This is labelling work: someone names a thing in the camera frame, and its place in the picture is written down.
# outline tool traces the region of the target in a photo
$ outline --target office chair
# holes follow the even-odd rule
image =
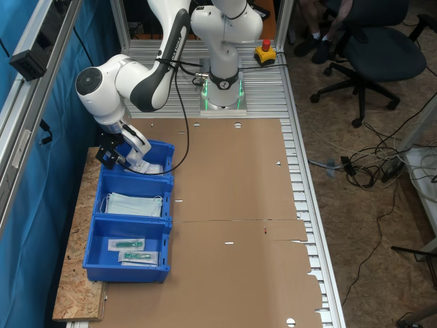
[[[437,21],[425,14],[418,15],[419,24],[410,36],[386,27],[400,24],[407,11],[408,0],[354,0],[342,22],[345,31],[336,48],[336,53],[345,57],[354,70],[331,63],[324,70],[325,75],[335,69],[350,79],[319,90],[310,97],[311,102],[318,103],[321,94],[353,87],[360,109],[359,118],[352,121],[354,128],[361,126],[365,116],[366,88],[389,98],[387,108],[394,110],[400,99],[378,82],[402,81],[421,74],[426,59],[414,42],[427,26],[437,33]]]

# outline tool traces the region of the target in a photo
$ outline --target shoe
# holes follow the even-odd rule
[[[323,64],[328,60],[330,46],[332,45],[332,41],[321,41],[317,47],[317,51],[311,58],[311,61],[315,64]]]
[[[304,42],[298,44],[296,48],[294,48],[294,54],[297,57],[303,57],[308,55],[308,53],[311,50],[317,48],[317,45],[319,44],[319,40],[320,39],[315,39],[312,34],[309,34],[309,36]]]

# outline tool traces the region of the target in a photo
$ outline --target cardboard sheet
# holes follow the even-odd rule
[[[103,321],[90,327],[287,328],[292,318],[321,328],[320,286],[294,242],[307,235],[279,120],[189,121],[190,152],[174,172],[170,274],[163,284],[109,284]],[[184,120],[132,124],[174,144],[179,163]]]
[[[148,139],[175,145],[173,166],[180,162],[184,120],[136,119],[132,125]],[[296,219],[278,119],[192,119],[189,128],[188,156],[174,171],[175,222]]]
[[[321,328],[303,221],[175,223],[163,284],[109,284],[92,328]]]

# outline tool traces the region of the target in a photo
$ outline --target face mask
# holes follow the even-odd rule
[[[112,214],[159,217],[163,205],[163,199],[161,196],[156,196],[155,198],[141,198],[110,193],[106,196],[106,199],[107,206],[105,213]]]

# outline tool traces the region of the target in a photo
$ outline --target chair base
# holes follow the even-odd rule
[[[349,77],[349,80],[331,85],[329,87],[325,87],[324,89],[321,89],[317,92],[317,94],[313,94],[310,97],[310,101],[312,103],[318,103],[320,100],[321,94],[326,94],[328,92],[345,89],[347,87],[354,87],[354,90],[352,91],[353,94],[358,94],[358,102],[359,102],[359,108],[360,108],[360,117],[356,118],[352,121],[352,125],[354,128],[359,128],[361,126],[361,122],[364,120],[365,115],[365,90],[371,89],[383,96],[386,96],[387,98],[391,99],[391,102],[387,105],[387,108],[390,110],[394,110],[399,102],[401,101],[399,97],[388,91],[385,87],[382,87],[381,85],[366,80],[362,78],[360,75],[358,75],[357,72],[350,70],[349,68],[346,68],[344,66],[341,66],[337,63],[331,63],[329,67],[327,67],[324,70],[324,74],[329,76],[333,72],[333,69],[338,70],[340,73],[343,73],[345,76]]]

